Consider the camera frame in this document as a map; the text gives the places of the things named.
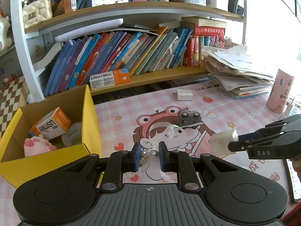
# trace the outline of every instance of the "cartoon frog eye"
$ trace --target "cartoon frog eye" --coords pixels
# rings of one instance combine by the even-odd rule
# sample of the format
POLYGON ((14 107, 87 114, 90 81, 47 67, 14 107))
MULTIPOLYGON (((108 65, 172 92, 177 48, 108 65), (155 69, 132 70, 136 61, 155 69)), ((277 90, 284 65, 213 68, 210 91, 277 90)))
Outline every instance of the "cartoon frog eye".
POLYGON ((181 109, 179 107, 176 106, 170 106, 168 108, 166 108, 166 113, 171 113, 171 114, 176 114, 180 111, 181 109))
POLYGON ((146 123, 148 123, 150 120, 151 120, 151 116, 149 116, 149 115, 142 115, 142 116, 138 117, 137 123, 139 125, 143 126, 146 123))

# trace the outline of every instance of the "purple book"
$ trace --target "purple book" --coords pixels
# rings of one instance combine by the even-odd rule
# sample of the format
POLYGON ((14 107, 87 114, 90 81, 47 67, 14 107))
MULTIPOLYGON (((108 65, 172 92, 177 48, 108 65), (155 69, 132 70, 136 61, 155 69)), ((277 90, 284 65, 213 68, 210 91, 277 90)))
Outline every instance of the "purple book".
POLYGON ((68 84, 69 84, 69 81, 71 79, 70 76, 72 76, 72 72, 73 70, 75 69, 75 63, 76 63, 76 60, 80 54, 80 52, 82 51, 85 43, 87 42, 87 40, 89 39, 89 37, 87 36, 84 36, 81 43, 79 44, 77 50, 75 51, 75 54, 71 60, 71 62, 68 64, 68 67, 66 69, 66 73, 65 73, 65 76, 63 78, 63 81, 62 81, 62 84, 61 84, 61 87, 60 87, 60 92, 64 92, 67 90, 67 87, 68 87, 68 84))

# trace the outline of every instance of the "pink cylinder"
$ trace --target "pink cylinder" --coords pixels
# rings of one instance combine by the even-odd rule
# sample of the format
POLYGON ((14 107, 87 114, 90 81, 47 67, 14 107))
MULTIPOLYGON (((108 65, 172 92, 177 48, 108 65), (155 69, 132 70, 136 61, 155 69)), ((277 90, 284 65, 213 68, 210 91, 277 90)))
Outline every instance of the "pink cylinder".
POLYGON ((281 114, 283 112, 293 82, 293 76, 282 71, 281 69, 278 69, 274 85, 266 103, 267 107, 271 111, 277 114, 281 114))

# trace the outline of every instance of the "gray ribbed panel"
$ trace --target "gray ribbed panel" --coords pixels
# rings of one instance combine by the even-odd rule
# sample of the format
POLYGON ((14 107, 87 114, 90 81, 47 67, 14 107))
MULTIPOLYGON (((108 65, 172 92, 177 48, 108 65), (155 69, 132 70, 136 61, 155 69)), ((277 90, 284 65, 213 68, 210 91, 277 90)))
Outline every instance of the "gray ribbed panel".
MULTIPOLYGON (((175 184, 126 184, 115 194, 102 195, 86 216, 65 226, 235 226, 208 210, 198 195, 175 184)), ((267 226, 280 226, 274 222, 267 226)), ((21 223, 19 226, 32 226, 21 223)))

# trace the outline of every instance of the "stack of papers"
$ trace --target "stack of papers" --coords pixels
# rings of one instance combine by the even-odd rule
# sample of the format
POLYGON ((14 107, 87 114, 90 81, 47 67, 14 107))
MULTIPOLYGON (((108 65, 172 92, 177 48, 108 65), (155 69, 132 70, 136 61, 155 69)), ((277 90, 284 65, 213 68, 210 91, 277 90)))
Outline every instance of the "stack of papers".
POLYGON ((274 83, 272 70, 247 55, 244 45, 227 50, 204 46, 202 54, 208 77, 236 99, 267 93, 274 83))

